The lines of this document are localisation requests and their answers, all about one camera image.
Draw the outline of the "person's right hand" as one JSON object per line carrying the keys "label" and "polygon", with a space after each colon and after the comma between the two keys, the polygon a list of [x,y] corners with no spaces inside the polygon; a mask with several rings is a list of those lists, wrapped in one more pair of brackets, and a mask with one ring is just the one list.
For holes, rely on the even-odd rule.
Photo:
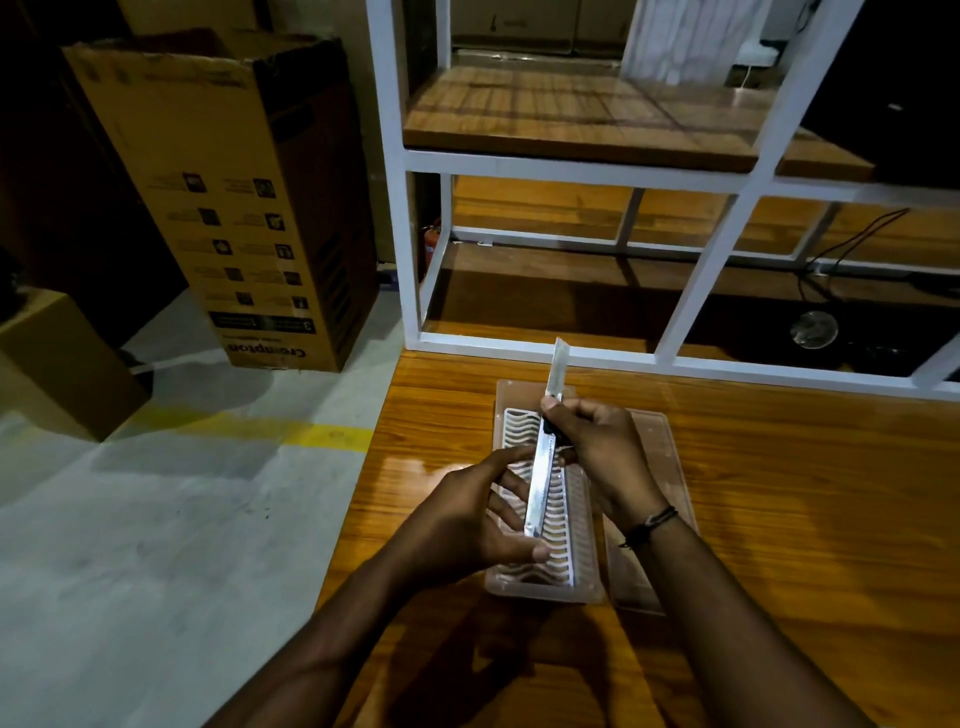
{"label": "person's right hand", "polygon": [[570,443],[564,461],[579,464],[598,489],[606,516],[624,536],[667,510],[669,503],[626,409],[589,398],[546,395],[541,412]]}

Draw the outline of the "person's left hand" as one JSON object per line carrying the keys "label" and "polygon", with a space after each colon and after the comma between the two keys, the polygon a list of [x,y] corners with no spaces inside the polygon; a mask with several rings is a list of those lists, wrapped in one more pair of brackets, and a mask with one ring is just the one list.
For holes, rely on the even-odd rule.
{"label": "person's left hand", "polygon": [[497,449],[444,475],[383,548],[397,586],[416,592],[499,566],[481,564],[481,542],[493,534],[526,537],[523,518],[499,489],[526,503],[530,486],[511,466],[533,455],[532,445]]}

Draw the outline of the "silver utility knife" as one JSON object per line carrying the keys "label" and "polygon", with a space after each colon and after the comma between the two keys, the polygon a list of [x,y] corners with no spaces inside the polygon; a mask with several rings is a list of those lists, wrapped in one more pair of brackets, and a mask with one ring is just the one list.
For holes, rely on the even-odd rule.
{"label": "silver utility knife", "polygon": [[[560,402],[564,396],[566,373],[570,360],[570,345],[557,338],[544,395]],[[557,431],[546,416],[540,418],[531,469],[530,489],[524,520],[524,535],[543,539],[546,506],[552,478]]]}

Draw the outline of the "person's right forearm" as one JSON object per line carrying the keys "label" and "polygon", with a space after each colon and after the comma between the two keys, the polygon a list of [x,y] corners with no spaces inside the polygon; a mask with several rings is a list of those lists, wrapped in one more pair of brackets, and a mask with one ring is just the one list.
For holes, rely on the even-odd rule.
{"label": "person's right forearm", "polygon": [[726,728],[879,728],[680,517],[655,529],[633,553],[715,722]]}

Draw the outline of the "person's left forearm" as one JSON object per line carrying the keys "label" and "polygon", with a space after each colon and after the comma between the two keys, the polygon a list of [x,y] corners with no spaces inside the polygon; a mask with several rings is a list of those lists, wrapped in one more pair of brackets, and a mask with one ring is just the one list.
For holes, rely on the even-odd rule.
{"label": "person's left forearm", "polygon": [[201,728],[330,728],[416,587],[410,555],[382,548]]}

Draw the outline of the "black wrist band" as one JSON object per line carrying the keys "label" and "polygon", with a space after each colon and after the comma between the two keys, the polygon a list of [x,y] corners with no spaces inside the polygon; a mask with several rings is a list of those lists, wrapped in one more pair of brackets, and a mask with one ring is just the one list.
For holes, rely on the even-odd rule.
{"label": "black wrist band", "polygon": [[622,542],[618,548],[636,552],[638,549],[649,544],[654,531],[661,526],[680,516],[678,509],[670,505],[662,511],[647,516],[642,522],[632,526],[623,534]]}

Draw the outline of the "clear plastic lid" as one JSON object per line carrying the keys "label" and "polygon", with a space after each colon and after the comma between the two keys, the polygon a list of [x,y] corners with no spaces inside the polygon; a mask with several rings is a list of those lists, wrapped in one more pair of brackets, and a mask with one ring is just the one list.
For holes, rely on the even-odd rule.
{"label": "clear plastic lid", "polygon": [[[666,415],[628,409],[641,439],[651,474],[678,516],[695,532],[699,525],[690,499],[673,434]],[[664,610],[634,552],[623,547],[623,534],[607,517],[602,520],[606,556],[606,591],[614,608],[663,616]]]}

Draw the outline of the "red fire extinguisher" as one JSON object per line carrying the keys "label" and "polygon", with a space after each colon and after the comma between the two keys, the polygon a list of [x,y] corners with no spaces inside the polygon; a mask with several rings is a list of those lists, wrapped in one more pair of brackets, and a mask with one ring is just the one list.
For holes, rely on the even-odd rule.
{"label": "red fire extinguisher", "polygon": [[442,218],[436,218],[432,223],[426,224],[420,231],[420,260],[418,276],[422,281],[430,267],[431,261],[435,255],[437,246],[441,239],[443,231]]}

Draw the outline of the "round silver disc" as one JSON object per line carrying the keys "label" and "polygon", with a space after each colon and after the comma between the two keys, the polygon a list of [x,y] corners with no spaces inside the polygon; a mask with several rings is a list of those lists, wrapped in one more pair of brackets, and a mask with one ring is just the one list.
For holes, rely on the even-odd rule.
{"label": "round silver disc", "polygon": [[801,313],[789,328],[793,343],[806,351],[821,351],[834,345],[840,325],[833,313],[814,309]]}

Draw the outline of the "tall printed cardboard box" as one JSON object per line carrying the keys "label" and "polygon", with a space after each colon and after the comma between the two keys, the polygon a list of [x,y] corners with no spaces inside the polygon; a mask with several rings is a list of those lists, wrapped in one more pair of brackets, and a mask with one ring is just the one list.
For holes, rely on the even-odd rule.
{"label": "tall printed cardboard box", "polygon": [[229,362],[342,371],[378,295],[342,41],[195,28],[62,52]]}

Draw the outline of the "small plain cardboard box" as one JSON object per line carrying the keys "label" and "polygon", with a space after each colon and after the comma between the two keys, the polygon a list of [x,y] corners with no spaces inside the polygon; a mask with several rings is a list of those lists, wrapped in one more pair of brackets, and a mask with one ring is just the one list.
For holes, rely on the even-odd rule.
{"label": "small plain cardboard box", "polygon": [[17,290],[19,310],[0,322],[0,414],[43,431],[103,442],[150,394],[68,295]]}

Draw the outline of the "white curtain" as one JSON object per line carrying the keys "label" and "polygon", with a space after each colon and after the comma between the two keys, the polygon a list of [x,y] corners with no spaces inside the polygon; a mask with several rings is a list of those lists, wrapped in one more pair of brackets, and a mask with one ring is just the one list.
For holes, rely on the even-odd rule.
{"label": "white curtain", "polygon": [[761,40],[773,0],[636,0],[619,78],[722,87],[741,47]]}

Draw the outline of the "white power adapter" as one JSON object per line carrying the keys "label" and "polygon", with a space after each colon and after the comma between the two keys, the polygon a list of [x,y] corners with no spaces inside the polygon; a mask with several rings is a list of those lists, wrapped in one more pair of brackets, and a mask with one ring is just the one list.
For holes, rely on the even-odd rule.
{"label": "white power adapter", "polygon": [[775,90],[785,78],[780,67],[786,49],[783,40],[747,41],[726,77],[726,86],[746,90]]}

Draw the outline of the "large black appliance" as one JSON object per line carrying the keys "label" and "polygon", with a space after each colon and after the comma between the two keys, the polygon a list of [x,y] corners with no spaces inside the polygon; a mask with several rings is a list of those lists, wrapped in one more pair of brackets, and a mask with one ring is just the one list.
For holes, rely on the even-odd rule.
{"label": "large black appliance", "polygon": [[800,125],[873,181],[960,190],[960,0],[865,0]]}

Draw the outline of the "white metal shelf frame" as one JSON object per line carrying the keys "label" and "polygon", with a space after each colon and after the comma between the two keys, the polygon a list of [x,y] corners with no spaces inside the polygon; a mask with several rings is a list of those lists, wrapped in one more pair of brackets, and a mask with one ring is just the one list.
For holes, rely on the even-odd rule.
{"label": "white metal shelf frame", "polygon": [[463,334],[424,332],[438,269],[420,280],[419,241],[413,220],[414,172],[438,174],[449,186],[452,175],[478,173],[516,180],[617,185],[643,190],[678,189],[727,194],[726,205],[679,296],[653,353],[573,346],[576,367],[657,374],[703,380],[769,384],[854,394],[897,396],[960,403],[960,383],[949,382],[960,369],[960,334],[941,346],[906,377],[818,370],[681,356],[679,351],[738,238],[764,196],[780,194],[824,202],[946,208],[960,206],[960,193],[946,190],[855,184],[830,180],[779,178],[776,167],[786,153],[831,63],[851,30],[864,0],[822,0],[798,55],[761,127],[759,157],[748,174],[690,171],[670,167],[491,155],[453,151],[415,151],[402,140],[409,87],[403,48],[402,0],[366,0],[376,98],[385,158],[392,239],[397,266],[401,321],[407,350],[474,358],[548,363],[552,344]]}

